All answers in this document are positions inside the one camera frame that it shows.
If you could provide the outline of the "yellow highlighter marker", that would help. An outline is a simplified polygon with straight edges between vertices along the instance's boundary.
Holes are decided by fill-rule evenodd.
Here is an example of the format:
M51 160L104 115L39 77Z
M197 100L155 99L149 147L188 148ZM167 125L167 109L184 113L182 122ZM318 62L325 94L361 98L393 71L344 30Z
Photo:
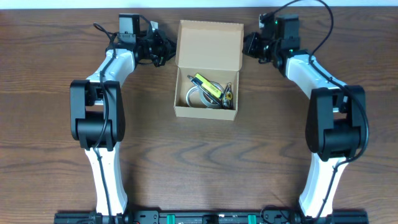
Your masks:
M195 74L192 82L196 83L199 87L205 90L213 98L220 99L223 95L223 92L220 89L215 87L214 84L212 84L210 81L208 81L205 77L203 77L199 73Z

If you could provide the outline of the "brown cardboard box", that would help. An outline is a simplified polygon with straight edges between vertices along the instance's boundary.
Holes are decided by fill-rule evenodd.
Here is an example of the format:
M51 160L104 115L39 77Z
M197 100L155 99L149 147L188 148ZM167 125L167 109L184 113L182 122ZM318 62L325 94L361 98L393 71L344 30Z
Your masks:
M178 28L177 82L174 110L177 117L233 121L238 112L239 71L243 60L244 25L227 22L181 20ZM233 109L191 108L185 101L196 73L223 88L231 82Z

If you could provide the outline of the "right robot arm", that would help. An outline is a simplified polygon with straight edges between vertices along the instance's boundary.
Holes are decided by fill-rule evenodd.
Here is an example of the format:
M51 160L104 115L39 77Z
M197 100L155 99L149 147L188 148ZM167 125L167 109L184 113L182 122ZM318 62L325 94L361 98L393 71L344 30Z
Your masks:
M302 221L321 223L334 218L333 198L342 173L368 146L366 96L363 87L327 72L299 41L296 34L253 32L243 40L243 54L273 63L309 99L305 139L312 155L298 203Z

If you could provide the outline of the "grey tape roll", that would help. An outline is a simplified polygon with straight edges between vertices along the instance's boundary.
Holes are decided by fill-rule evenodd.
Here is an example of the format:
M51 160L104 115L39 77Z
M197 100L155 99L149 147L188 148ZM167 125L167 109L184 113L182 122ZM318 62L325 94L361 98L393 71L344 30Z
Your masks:
M211 81L210 83L214 84L217 89L219 89L222 93L224 92L224 88L217 82ZM212 109L221 109L222 106L217 104L215 101L211 100L203 91L200 93L201 102L207 107Z

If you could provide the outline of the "black ballpoint pen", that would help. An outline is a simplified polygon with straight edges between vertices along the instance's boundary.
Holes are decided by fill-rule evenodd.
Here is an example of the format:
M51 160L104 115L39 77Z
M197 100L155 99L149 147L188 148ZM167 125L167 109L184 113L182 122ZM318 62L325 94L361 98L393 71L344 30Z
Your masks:
M192 82L193 80L193 76L188 75L187 78ZM221 105L221 98L217 99L217 98L213 98L211 95L209 95L205 90L203 90L201 87L199 87L196 83L192 82L195 86L197 86L201 91L203 91L211 100L215 101L217 104Z

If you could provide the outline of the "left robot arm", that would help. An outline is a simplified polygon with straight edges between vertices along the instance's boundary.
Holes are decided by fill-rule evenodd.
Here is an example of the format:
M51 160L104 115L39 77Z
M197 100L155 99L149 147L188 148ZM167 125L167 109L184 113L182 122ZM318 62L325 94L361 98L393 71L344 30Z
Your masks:
M176 44L159 30L136 34L113 33L105 59L84 80L70 85L70 121L74 140L89 159L96 188L96 212L116 218L126 212L119 150L126 122L121 88L137 65L165 65Z

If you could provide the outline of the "white tape roll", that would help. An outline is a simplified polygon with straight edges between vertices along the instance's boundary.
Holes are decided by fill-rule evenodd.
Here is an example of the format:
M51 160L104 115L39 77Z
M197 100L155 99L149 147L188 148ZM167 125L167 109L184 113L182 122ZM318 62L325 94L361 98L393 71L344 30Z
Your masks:
M204 108L205 104L202 102L201 90L197 86L191 87L185 96L187 105L191 108Z

